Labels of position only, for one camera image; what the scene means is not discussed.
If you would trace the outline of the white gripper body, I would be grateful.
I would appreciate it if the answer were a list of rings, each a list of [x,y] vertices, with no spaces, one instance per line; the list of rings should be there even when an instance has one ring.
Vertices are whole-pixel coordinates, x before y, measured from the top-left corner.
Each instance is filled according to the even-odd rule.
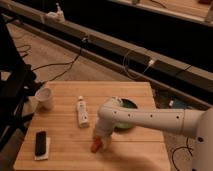
[[[112,133],[112,128],[106,128],[96,124],[93,129],[92,137],[94,139],[99,138],[103,143],[103,149],[107,149],[112,141]]]

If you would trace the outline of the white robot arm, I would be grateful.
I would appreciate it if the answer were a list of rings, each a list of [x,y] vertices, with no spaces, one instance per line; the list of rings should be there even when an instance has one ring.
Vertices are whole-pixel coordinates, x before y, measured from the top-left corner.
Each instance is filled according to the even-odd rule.
[[[97,111],[94,134],[103,139],[112,135],[116,123],[128,123],[195,140],[192,171],[213,171],[213,107],[190,109],[125,108],[120,98],[107,99]]]

